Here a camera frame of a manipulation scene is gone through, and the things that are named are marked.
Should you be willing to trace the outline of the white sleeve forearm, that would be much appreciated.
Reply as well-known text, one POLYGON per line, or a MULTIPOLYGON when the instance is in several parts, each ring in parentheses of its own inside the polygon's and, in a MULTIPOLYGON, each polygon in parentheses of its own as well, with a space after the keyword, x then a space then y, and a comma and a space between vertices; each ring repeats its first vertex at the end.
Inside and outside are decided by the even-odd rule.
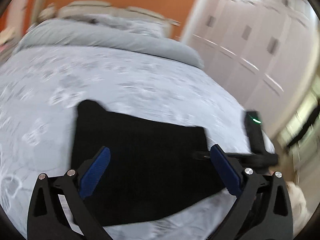
POLYGON ((306 206, 306 199, 302 189, 292 181, 286 182, 286 188, 292 209, 293 236, 296 237, 310 220, 311 213, 306 206))

